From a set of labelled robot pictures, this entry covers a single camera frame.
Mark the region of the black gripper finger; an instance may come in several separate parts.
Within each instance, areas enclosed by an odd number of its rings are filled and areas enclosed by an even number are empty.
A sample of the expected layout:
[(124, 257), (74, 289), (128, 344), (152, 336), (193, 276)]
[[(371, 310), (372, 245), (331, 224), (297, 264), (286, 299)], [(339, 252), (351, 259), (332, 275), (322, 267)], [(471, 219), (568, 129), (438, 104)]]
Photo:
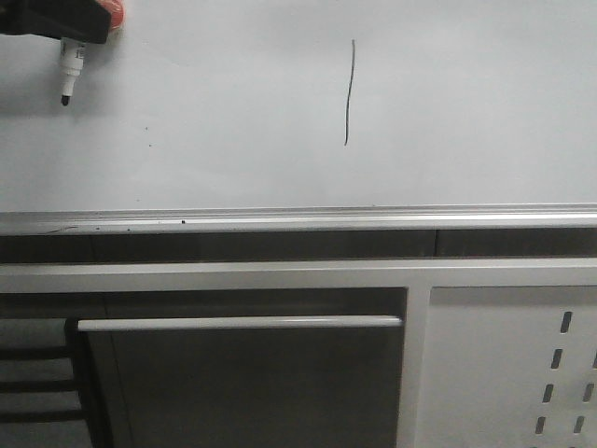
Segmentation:
[(37, 35), (104, 44), (112, 15), (94, 0), (7, 0), (1, 2), (2, 35)]

